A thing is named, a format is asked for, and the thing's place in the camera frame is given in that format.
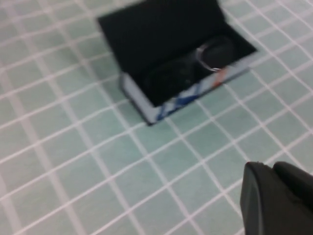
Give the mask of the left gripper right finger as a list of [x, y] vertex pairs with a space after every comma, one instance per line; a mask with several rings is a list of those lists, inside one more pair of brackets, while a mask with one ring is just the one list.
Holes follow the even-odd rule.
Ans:
[[304, 203], [313, 202], [313, 176], [287, 162], [276, 162], [273, 170]]

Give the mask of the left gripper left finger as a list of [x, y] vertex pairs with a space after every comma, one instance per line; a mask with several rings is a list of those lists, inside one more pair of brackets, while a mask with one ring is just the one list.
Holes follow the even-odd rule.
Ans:
[[313, 203], [304, 203], [263, 163], [246, 163], [240, 207], [247, 235], [313, 233]]

